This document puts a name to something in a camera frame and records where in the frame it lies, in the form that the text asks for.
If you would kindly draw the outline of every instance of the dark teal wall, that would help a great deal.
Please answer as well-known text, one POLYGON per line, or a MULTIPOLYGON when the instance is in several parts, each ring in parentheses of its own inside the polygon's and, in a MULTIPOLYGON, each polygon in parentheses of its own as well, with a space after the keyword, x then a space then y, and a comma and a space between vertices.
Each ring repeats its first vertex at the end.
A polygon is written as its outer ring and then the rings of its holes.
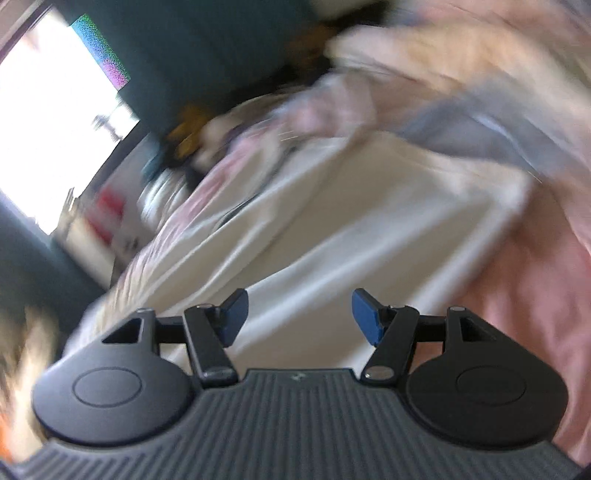
POLYGON ((131 79, 123 99, 150 130, 194 102, 222 112, 231 91, 285 63, 285 45, 315 16, 306 0, 56 0, 68 22, 87 14, 131 79))
POLYGON ((24 307, 44 307, 62 340, 104 290, 0 192, 0 310, 24 321, 24 307))

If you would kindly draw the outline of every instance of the pink blanket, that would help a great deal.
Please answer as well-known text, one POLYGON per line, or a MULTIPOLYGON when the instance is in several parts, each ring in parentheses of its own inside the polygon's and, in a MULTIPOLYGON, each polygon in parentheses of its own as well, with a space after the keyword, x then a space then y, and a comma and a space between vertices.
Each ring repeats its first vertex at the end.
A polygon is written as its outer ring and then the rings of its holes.
POLYGON ((561 374, 569 406, 554 440, 591 462, 591 258, 547 189, 457 302, 561 374))

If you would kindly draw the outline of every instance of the blue clip tab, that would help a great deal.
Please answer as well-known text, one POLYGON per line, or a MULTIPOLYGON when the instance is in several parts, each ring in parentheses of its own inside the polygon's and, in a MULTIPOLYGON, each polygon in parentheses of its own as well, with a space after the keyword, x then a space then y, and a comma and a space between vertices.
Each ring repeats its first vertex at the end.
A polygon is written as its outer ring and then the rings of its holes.
POLYGON ((353 292, 351 307, 353 317, 367 341, 373 346, 378 346, 386 331, 382 324, 386 307, 362 288, 357 288, 353 292))
POLYGON ((214 328, 224 348, 236 340, 248 317, 248 293, 239 288, 220 305, 222 326, 214 328))

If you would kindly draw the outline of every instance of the ribbed rubber surface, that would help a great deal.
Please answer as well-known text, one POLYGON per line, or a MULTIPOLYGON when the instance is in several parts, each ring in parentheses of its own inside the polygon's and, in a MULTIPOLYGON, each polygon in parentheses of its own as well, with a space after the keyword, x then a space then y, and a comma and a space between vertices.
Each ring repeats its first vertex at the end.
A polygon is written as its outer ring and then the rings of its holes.
POLYGON ((451 445, 418 426, 390 390, 347 370, 251 371, 202 394, 156 439, 92 452, 51 442, 18 468, 31 479, 570 480, 549 443, 510 452, 451 445))

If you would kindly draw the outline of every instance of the window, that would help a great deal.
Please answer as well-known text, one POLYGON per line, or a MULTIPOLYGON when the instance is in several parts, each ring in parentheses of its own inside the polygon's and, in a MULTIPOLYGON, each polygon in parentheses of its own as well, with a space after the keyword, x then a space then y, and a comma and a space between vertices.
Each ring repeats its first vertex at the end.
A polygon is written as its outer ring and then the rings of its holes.
POLYGON ((46 233, 137 123, 128 79, 87 16, 69 27, 55 9, 0 63, 0 189, 46 233))

